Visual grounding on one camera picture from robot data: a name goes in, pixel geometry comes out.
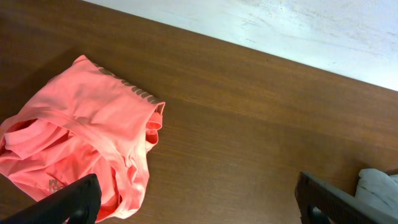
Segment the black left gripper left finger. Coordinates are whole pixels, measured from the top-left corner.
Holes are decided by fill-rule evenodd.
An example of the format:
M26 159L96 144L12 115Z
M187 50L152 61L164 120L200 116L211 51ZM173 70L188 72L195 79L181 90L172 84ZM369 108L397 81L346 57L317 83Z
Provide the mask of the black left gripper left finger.
M88 174L32 206L2 221L2 224L94 224L101 206L96 174Z

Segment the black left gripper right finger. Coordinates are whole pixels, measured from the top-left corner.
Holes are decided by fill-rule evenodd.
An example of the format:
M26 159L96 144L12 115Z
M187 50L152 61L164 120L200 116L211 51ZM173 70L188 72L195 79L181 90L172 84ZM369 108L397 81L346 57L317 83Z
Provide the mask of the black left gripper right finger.
M302 224L377 223L372 208L307 172L298 175L295 198Z

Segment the light blue polo shirt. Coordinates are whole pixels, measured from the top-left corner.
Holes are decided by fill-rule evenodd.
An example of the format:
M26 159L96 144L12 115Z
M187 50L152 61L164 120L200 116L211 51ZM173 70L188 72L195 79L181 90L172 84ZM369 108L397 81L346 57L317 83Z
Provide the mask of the light blue polo shirt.
M377 169L362 169L355 197L363 203L397 218L397 174Z

